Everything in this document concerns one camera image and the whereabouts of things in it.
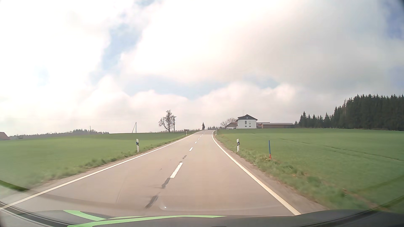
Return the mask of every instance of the white house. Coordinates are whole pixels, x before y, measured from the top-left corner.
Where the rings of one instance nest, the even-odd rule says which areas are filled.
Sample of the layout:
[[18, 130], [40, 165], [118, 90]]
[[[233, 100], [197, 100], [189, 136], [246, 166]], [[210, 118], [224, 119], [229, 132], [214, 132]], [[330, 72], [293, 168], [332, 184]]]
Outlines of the white house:
[[246, 114], [237, 118], [237, 128], [257, 128], [257, 119]]

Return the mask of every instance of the red roof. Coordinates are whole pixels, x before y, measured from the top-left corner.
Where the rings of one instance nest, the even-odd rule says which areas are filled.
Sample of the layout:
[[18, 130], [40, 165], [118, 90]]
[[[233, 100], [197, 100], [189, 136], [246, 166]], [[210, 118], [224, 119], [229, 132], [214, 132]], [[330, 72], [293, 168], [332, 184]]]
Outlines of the red roof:
[[232, 123], [226, 125], [226, 128], [227, 127], [237, 127], [237, 122], [232, 122]]
[[0, 140], [9, 140], [10, 138], [4, 133], [0, 132]]

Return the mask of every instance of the grass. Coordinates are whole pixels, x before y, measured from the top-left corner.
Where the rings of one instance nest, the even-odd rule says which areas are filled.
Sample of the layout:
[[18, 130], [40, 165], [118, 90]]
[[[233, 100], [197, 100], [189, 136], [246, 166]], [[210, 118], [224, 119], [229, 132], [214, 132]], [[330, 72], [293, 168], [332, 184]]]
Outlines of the grass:
[[14, 190], [72, 176], [184, 137], [176, 133], [123, 133], [0, 141], [0, 185]]
[[329, 208], [382, 205], [404, 213], [404, 132], [219, 130], [217, 139], [232, 151], [239, 139], [240, 156]]

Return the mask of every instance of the road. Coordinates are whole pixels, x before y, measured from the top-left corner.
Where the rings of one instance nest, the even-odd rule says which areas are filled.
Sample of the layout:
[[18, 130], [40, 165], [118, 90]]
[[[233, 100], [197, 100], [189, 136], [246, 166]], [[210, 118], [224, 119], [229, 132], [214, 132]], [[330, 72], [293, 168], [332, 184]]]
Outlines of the road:
[[[15, 206], [31, 212], [82, 210], [113, 216], [294, 215], [238, 166], [215, 143], [212, 133], [211, 130], [197, 132]], [[37, 191], [88, 174], [62, 179]], [[17, 194], [2, 201], [12, 203], [29, 195]]]

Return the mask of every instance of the building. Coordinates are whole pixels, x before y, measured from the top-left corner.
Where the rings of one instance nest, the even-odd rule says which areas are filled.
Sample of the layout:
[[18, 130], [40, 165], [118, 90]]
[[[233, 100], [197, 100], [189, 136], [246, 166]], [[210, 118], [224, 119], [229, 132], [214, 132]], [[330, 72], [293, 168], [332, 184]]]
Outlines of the building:
[[0, 132], [0, 140], [10, 140], [10, 138], [4, 132]]
[[236, 129], [236, 128], [237, 128], [237, 122], [232, 122], [226, 125], [226, 129]]
[[270, 122], [257, 122], [261, 128], [294, 128], [293, 123], [270, 123]]
[[257, 128], [257, 119], [248, 114], [238, 117], [237, 128]]

